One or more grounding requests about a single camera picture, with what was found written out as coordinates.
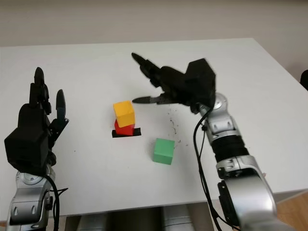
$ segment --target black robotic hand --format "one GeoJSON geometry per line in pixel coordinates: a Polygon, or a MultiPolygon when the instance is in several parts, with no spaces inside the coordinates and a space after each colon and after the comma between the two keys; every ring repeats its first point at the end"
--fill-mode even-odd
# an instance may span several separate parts
{"type": "MultiPolygon", "coordinates": [[[[182,73],[169,66],[159,68],[135,53],[132,53],[132,57],[152,85],[164,91],[157,98],[143,97],[149,100],[148,103],[181,103],[189,106],[195,114],[199,112],[200,104],[210,109],[214,107],[216,75],[205,59],[190,62],[186,73],[182,73]]],[[[138,99],[133,102],[145,103],[138,99]]]]}
{"type": "Polygon", "coordinates": [[[29,103],[24,104],[18,116],[17,128],[4,140],[8,162],[20,172],[37,176],[46,174],[46,165],[56,164],[51,151],[68,123],[65,118],[65,99],[62,90],[57,93],[57,118],[49,122],[51,113],[48,88],[44,73],[37,68],[34,83],[30,85],[29,103]]]}

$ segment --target cable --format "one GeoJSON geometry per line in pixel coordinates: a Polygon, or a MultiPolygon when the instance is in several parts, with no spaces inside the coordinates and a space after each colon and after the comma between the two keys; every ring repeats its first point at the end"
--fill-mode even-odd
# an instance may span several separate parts
{"type": "Polygon", "coordinates": [[[203,150],[203,144],[204,144],[204,139],[205,139],[205,125],[202,124],[202,131],[203,131],[203,140],[202,140],[202,144],[201,144],[201,150],[200,150],[200,158],[201,158],[201,154],[202,154],[202,150],[203,150]]]}
{"type": "Polygon", "coordinates": [[[203,150],[203,144],[204,144],[204,139],[205,139],[205,129],[204,129],[204,136],[203,136],[203,141],[202,141],[202,146],[201,146],[201,151],[200,151],[200,154],[199,154],[199,151],[198,151],[198,147],[197,147],[197,143],[196,143],[196,134],[197,134],[197,131],[200,127],[200,125],[202,124],[202,122],[206,119],[206,117],[210,114],[211,110],[209,110],[208,112],[206,112],[202,118],[199,120],[199,122],[197,123],[195,129],[194,129],[194,132],[193,132],[193,145],[194,145],[194,149],[195,149],[195,152],[196,152],[196,156],[197,156],[197,161],[198,161],[198,166],[199,166],[199,174],[200,174],[200,179],[201,179],[201,184],[202,184],[202,188],[203,188],[203,191],[205,193],[205,196],[206,196],[206,199],[207,199],[207,203],[208,203],[208,206],[209,206],[209,209],[210,209],[210,212],[211,212],[211,215],[212,215],[212,218],[213,218],[213,221],[215,223],[215,226],[217,228],[218,231],[222,231],[220,226],[219,226],[219,223],[217,221],[217,218],[221,219],[224,223],[226,223],[227,225],[229,225],[230,227],[232,227],[233,229],[236,229],[238,231],[240,231],[240,229],[238,229],[237,227],[229,224],[227,221],[225,221],[218,213],[217,211],[215,210],[215,208],[213,207],[213,203],[212,203],[212,200],[211,200],[211,197],[210,197],[210,194],[209,194],[209,190],[208,190],[208,186],[207,186],[207,182],[206,182],[206,179],[205,179],[205,176],[204,176],[204,172],[203,172],[203,168],[202,168],[202,164],[201,164],[201,154],[202,154],[202,150],[203,150]]]}
{"type": "MultiPolygon", "coordinates": [[[[66,190],[68,190],[68,188],[64,188],[64,189],[59,189],[59,196],[64,193],[66,190]]],[[[52,215],[53,215],[53,219],[55,219],[56,215],[55,215],[55,207],[56,207],[56,201],[54,201],[53,203],[53,210],[52,210],[52,215]]]]}
{"type": "Polygon", "coordinates": [[[54,181],[51,179],[50,176],[44,176],[44,178],[46,178],[49,183],[52,186],[53,192],[54,192],[54,205],[56,205],[56,211],[54,214],[54,225],[53,225],[53,231],[58,231],[59,229],[59,217],[60,217],[60,201],[59,201],[59,194],[58,194],[58,190],[57,190],[57,186],[55,185],[54,181]]]}

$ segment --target white table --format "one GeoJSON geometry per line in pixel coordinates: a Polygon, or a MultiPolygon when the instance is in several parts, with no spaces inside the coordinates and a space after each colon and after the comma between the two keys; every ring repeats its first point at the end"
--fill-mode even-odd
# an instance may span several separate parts
{"type": "MultiPolygon", "coordinates": [[[[308,188],[308,92],[253,39],[3,47],[0,220],[6,219],[16,189],[16,170],[6,160],[3,140],[17,126],[37,66],[49,87],[50,120],[58,89],[64,90],[70,119],[53,149],[57,187],[69,187],[60,198],[61,215],[205,200],[192,144],[200,116],[189,108],[134,105],[142,136],[111,136],[113,103],[161,92],[141,74],[132,51],[181,71],[205,57],[217,74],[217,91],[228,98],[229,111],[273,192],[308,188]],[[170,166],[151,160],[158,137],[176,141],[170,166]]],[[[205,142],[203,166],[213,199],[219,181],[215,164],[205,142]]]]}

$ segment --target silver robotic arm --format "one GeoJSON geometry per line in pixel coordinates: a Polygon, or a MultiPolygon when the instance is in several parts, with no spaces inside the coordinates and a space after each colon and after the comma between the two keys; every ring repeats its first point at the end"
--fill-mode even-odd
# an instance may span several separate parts
{"type": "MultiPolygon", "coordinates": [[[[51,166],[47,165],[47,176],[55,179],[51,166]]],[[[17,172],[17,191],[13,197],[7,219],[7,231],[46,230],[53,197],[49,195],[51,185],[46,178],[17,172]]]]}
{"type": "MultiPolygon", "coordinates": [[[[227,99],[216,93],[205,126],[217,160],[220,203],[226,221],[243,231],[294,231],[277,219],[273,194],[255,158],[244,147],[240,131],[227,111],[227,99]]],[[[203,116],[206,107],[200,108],[203,116]]]]}

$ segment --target yellow cube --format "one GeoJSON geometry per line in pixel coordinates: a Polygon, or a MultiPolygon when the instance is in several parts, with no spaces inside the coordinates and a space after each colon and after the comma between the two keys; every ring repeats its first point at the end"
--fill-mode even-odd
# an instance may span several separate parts
{"type": "Polygon", "coordinates": [[[130,101],[114,103],[114,110],[120,128],[135,124],[135,112],[130,101]]]}

